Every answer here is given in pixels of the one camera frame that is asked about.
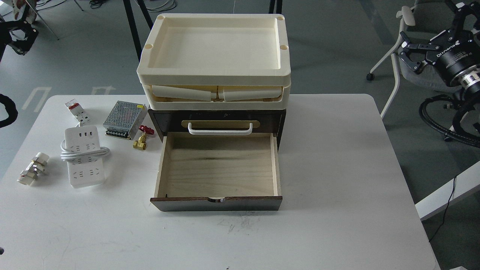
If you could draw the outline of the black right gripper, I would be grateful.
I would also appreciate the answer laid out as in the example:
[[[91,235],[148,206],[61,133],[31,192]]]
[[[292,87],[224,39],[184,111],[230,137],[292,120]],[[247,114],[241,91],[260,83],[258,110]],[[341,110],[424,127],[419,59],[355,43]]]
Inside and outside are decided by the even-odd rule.
[[[399,56],[410,70],[421,74],[427,65],[432,65],[446,84],[459,84],[465,70],[477,67],[477,43],[472,32],[463,30],[465,19],[471,14],[470,7],[464,2],[444,1],[454,13],[448,32],[441,32],[430,40],[429,44],[415,44],[404,31],[399,32],[403,43]]]

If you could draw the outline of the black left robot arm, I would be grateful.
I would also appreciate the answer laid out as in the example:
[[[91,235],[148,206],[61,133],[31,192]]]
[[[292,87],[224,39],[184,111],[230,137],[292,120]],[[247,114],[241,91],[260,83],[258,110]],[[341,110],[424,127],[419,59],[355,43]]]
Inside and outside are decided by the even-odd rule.
[[[20,30],[24,33],[23,40],[13,40],[11,31]],[[26,17],[16,21],[2,21],[0,24],[0,44],[1,57],[5,52],[6,46],[10,46],[19,55],[25,55],[33,46],[35,39],[38,36],[38,30],[34,29]],[[1,120],[0,127],[4,128],[15,122],[18,116],[17,106],[10,97],[3,94],[0,95],[0,102],[4,105],[7,112],[7,118]]]

